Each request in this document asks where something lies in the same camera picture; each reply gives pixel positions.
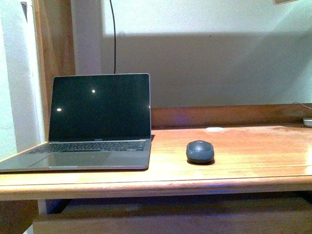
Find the desk surface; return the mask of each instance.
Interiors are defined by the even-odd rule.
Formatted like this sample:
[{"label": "desk surface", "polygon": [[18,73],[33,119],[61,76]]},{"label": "desk surface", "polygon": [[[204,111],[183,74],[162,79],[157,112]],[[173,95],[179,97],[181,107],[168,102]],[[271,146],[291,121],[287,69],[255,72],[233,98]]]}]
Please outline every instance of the desk surface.
[{"label": "desk surface", "polygon": [[[0,200],[195,195],[312,189],[312,128],[303,125],[153,130],[141,172],[0,175]],[[186,145],[211,142],[213,165],[186,161]]]}]

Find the laptop screen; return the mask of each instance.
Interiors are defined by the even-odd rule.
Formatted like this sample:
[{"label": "laptop screen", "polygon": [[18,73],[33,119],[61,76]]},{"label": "laptop screen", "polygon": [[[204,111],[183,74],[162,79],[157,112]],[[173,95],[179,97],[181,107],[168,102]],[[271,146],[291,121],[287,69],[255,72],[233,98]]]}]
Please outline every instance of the laptop screen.
[{"label": "laptop screen", "polygon": [[54,78],[49,141],[150,137],[148,74]]}]

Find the wireless mouse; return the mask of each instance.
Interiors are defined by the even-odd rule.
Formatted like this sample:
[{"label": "wireless mouse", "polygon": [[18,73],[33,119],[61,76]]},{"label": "wireless mouse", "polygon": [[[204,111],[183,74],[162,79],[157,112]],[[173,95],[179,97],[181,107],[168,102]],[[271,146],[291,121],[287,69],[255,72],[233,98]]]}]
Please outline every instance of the wireless mouse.
[{"label": "wireless mouse", "polygon": [[214,160],[215,153],[211,143],[203,140],[196,140],[188,143],[186,156],[189,163],[210,164]]}]

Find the silver laptop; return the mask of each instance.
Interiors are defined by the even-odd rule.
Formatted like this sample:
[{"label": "silver laptop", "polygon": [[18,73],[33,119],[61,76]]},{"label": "silver laptop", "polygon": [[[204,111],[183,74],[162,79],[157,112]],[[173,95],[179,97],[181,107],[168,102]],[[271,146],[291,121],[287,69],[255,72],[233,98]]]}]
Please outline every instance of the silver laptop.
[{"label": "silver laptop", "polygon": [[149,74],[55,77],[49,142],[0,172],[144,170],[150,150]]}]

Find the cable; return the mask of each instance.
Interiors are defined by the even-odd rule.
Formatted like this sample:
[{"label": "cable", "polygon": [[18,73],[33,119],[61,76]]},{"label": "cable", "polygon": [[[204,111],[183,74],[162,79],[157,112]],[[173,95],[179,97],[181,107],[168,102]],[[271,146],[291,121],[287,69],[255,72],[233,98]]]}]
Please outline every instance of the cable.
[{"label": "cable", "polygon": [[111,4],[113,23],[114,23],[114,74],[116,74],[116,26],[115,26],[115,16],[114,16],[112,0],[109,0],[109,2]]},{"label": "cable", "polygon": [[300,102],[294,102],[293,104],[300,104],[300,105],[304,106],[305,108],[312,109],[312,107],[306,106],[305,104],[302,104]]}]

